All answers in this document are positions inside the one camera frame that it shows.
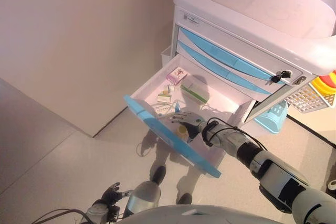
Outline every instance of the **open drawer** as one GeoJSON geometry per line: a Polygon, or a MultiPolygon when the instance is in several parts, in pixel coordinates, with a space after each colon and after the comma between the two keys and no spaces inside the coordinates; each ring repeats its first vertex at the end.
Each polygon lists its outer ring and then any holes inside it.
{"type": "Polygon", "coordinates": [[[205,120],[218,117],[230,124],[240,126],[255,104],[255,100],[224,83],[188,55],[175,56],[133,95],[124,97],[130,110],[165,143],[201,170],[218,178],[221,173],[217,167],[224,158],[225,152],[220,148],[206,146],[200,134],[190,143],[180,139],[175,134],[179,124],[172,123],[169,116],[157,117],[154,111],[154,107],[158,105],[157,95],[161,93],[164,85],[171,84],[166,76],[177,67],[186,70],[188,79],[198,86],[207,88],[209,93],[208,102],[200,106],[186,97],[179,85],[175,86],[171,102],[178,102],[181,110],[197,113],[205,120]]]}

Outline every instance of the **blue drawer handle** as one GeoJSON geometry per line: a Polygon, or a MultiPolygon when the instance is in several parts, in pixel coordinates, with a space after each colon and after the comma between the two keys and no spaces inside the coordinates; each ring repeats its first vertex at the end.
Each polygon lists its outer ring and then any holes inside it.
{"type": "Polygon", "coordinates": [[[174,148],[177,152],[181,153],[188,160],[199,166],[201,169],[209,173],[210,175],[219,178],[221,172],[212,166],[205,158],[201,157],[194,149],[188,144],[183,142],[177,137],[171,130],[164,126],[158,119],[156,119],[151,113],[145,110],[136,100],[132,99],[129,95],[124,96],[130,110],[143,121],[156,135],[174,148]]]}
{"type": "Polygon", "coordinates": [[[180,29],[184,33],[184,35],[189,40],[191,40],[200,50],[204,51],[206,54],[210,55],[219,62],[258,79],[265,81],[270,80],[271,75],[264,72],[263,70],[251,65],[250,63],[245,62],[244,60],[239,59],[230,52],[210,43],[209,41],[195,35],[194,33],[182,27],[180,29]]]}
{"type": "Polygon", "coordinates": [[[182,42],[178,41],[180,46],[195,60],[197,60],[200,64],[202,64],[207,69],[211,70],[212,72],[216,73],[217,75],[239,85],[242,87],[245,87],[249,90],[256,91],[258,93],[262,94],[271,94],[270,92],[254,85],[253,83],[245,80],[244,78],[236,75],[235,73],[230,72],[229,70],[221,67],[217,63],[213,62],[212,60],[209,60],[208,58],[204,57],[203,55],[199,54],[198,52],[194,51],[187,45],[183,44],[182,42]]]}

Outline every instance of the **red object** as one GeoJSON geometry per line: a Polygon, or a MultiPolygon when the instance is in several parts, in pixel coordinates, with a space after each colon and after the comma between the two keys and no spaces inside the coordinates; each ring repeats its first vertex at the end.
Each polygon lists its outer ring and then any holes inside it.
{"type": "Polygon", "coordinates": [[[331,80],[330,76],[320,76],[320,79],[329,87],[336,88],[336,83],[331,80]]]}

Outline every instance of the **wire rack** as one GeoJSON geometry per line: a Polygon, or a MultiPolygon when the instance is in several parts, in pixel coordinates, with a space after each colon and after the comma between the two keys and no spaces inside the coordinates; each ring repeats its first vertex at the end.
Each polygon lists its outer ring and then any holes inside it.
{"type": "Polygon", "coordinates": [[[291,106],[302,113],[333,108],[335,95],[321,95],[312,84],[307,84],[285,99],[291,106]]]}

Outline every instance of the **blue basket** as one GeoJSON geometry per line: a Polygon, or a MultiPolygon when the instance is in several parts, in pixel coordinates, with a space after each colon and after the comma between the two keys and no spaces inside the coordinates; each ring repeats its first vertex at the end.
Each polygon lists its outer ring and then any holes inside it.
{"type": "Polygon", "coordinates": [[[267,129],[273,134],[281,131],[283,122],[287,116],[288,105],[286,101],[280,102],[278,105],[273,106],[268,111],[254,118],[258,124],[267,129]]]}

